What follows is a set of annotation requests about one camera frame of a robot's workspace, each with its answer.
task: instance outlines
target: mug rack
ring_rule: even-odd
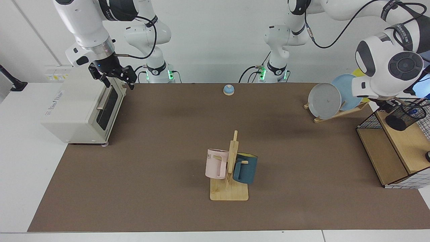
[[[248,184],[240,183],[233,179],[238,149],[239,142],[237,141],[237,130],[235,130],[228,151],[227,175],[224,179],[211,178],[210,199],[212,201],[247,201],[249,199]]]

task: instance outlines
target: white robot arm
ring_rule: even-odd
[[[326,12],[332,19],[378,16],[393,26],[362,40],[356,62],[366,74],[353,80],[353,95],[388,100],[411,86],[421,75],[430,50],[430,18],[397,0],[289,0],[285,25],[271,26],[265,40],[272,49],[265,82],[277,82],[288,61],[286,46],[315,42],[305,16]]]
[[[130,88],[137,76],[131,66],[123,68],[115,53],[114,41],[104,28],[102,21],[133,21],[138,18],[147,20],[145,25],[126,29],[126,40],[145,54],[147,67],[154,79],[171,80],[163,54],[155,47],[155,25],[158,29],[157,44],[170,41],[170,29],[158,20],[150,0],[53,0],[61,19],[74,35],[76,43],[66,50],[73,65],[91,63],[89,69],[95,79],[110,83],[106,77],[115,77],[127,82]]]

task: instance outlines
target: dark teal mug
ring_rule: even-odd
[[[254,182],[255,171],[257,170],[257,160],[258,157],[255,155],[237,153],[233,179],[237,182],[246,184]]]

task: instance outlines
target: pink mug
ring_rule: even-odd
[[[224,179],[227,173],[228,151],[208,149],[206,159],[206,176],[213,179]]]

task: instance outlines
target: black cable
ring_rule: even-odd
[[[419,81],[419,82],[422,82],[422,81],[427,81],[428,79],[430,79],[430,78],[426,78],[426,79],[424,79],[424,80],[421,80],[421,81]]]
[[[140,83],[140,74],[142,74],[142,73],[146,74],[146,71],[141,71],[141,72],[139,72],[139,74],[137,74],[137,82],[138,83]]]
[[[269,51],[269,53],[267,54],[267,56],[266,56],[266,59],[264,59],[264,61],[263,61],[263,63],[261,64],[261,65],[264,65],[264,63],[267,61],[267,59],[269,58],[269,56],[270,56],[270,54],[271,54],[272,52],[271,51]],[[257,75],[258,75],[258,73],[257,74],[255,74],[255,76],[254,76],[254,79],[252,80],[252,82],[251,83],[254,83],[254,81],[255,81],[255,78],[257,77]]]
[[[179,75],[179,81],[182,83],[181,74],[178,71],[172,71],[172,73],[177,73]]]
[[[135,72],[137,72],[140,68],[144,68],[146,65],[141,65],[141,66],[139,66],[139,67],[137,67],[136,69],[135,69]]]
[[[144,19],[144,20],[146,20],[148,22],[151,22],[151,20],[149,20],[147,18],[144,18],[144,17],[136,16],[136,18],[137,19]],[[157,44],[157,28],[155,27],[155,24],[152,25],[152,28],[154,28],[154,44],[152,45],[151,52],[149,52],[149,54],[147,56],[145,56],[145,57],[132,56],[132,55],[128,55],[128,57],[143,60],[143,59],[147,59],[149,56],[152,55],[152,53],[154,53],[155,45]]]
[[[247,69],[242,73],[242,75],[240,76],[240,78],[239,78],[239,83],[240,83],[240,81],[242,80],[242,78],[243,78],[243,76],[245,75],[245,73],[246,73],[247,71],[251,70],[252,68],[258,68],[258,67],[256,67],[255,65],[248,67],[248,68],[247,68]]]
[[[403,23],[404,25],[407,24],[407,23],[409,23],[409,22],[411,22],[411,21],[416,20],[417,18],[421,17],[422,15],[424,15],[427,12],[427,6],[425,6],[422,3],[403,3],[403,5],[406,5],[406,6],[407,5],[416,5],[416,6],[420,6],[420,7],[422,7],[424,9],[424,11],[422,13],[420,13],[419,15],[417,15],[414,18],[411,18],[410,20],[404,22]]]
[[[348,22],[348,24],[345,26],[345,28],[342,30],[342,32],[339,34],[339,36],[336,38],[336,40],[333,42],[333,43],[331,43],[330,45],[328,45],[328,46],[320,46],[319,44],[317,44],[316,43],[316,41],[315,41],[315,38],[313,37],[313,33],[312,33],[312,30],[311,30],[311,28],[310,28],[310,26],[309,26],[309,24],[307,23],[307,18],[306,18],[306,12],[304,12],[304,22],[305,22],[305,24],[306,24],[306,28],[307,28],[307,30],[308,30],[308,33],[309,33],[309,36],[310,36],[310,38],[311,38],[311,40],[312,40],[312,42],[316,45],[316,46],[318,46],[319,48],[321,48],[321,49],[327,49],[327,48],[330,48],[330,47],[332,47],[340,38],[341,38],[341,36],[344,34],[344,32],[346,31],[346,29],[349,27],[349,25],[352,23],[352,21],[357,17],[357,15],[364,9],[364,8],[366,8],[369,4],[371,4],[371,3],[373,3],[373,2],[376,2],[376,1],[379,1],[379,0],[372,0],[372,1],[370,1],[370,2],[368,2],[368,3],[366,3],[364,6],[362,6],[355,14],[354,14],[354,16],[351,18],[351,20]]]
[[[251,73],[251,74],[249,75],[249,77],[248,77],[248,82],[247,82],[247,83],[249,83],[249,81],[251,80],[252,74],[255,74],[255,76],[257,76],[258,74],[261,74],[261,71],[255,71],[255,72]]]
[[[125,15],[128,15],[128,16],[132,16],[132,17],[134,17],[135,19],[143,19],[143,20],[145,20],[145,21],[148,21],[148,23],[151,23],[151,20],[150,19],[147,19],[147,18],[145,18],[145,17],[141,17],[141,16],[134,16],[134,15],[132,15],[132,14],[129,14],[129,13],[126,13],[126,12],[123,12],[121,9],[119,9],[119,8],[117,8],[117,7],[111,7],[111,6],[109,6],[107,3],[104,3],[104,2],[101,2],[100,0],[98,1],[99,3],[101,3],[101,4],[104,4],[108,9],[110,9],[110,10],[112,10],[112,9],[114,9],[115,11],[117,11],[117,12],[120,12],[120,13],[122,13],[122,14],[125,14]],[[147,55],[147,56],[145,56],[145,57],[138,57],[138,56],[132,56],[132,55],[128,55],[127,57],[131,57],[131,58],[135,58],[135,59],[147,59],[149,56],[151,56],[152,55],[152,53],[154,53],[154,50],[155,50],[155,45],[157,44],[157,28],[155,27],[155,23],[154,24],[152,24],[152,27],[154,28],[154,45],[152,46],[152,50],[151,50],[151,52],[149,52],[149,54]]]

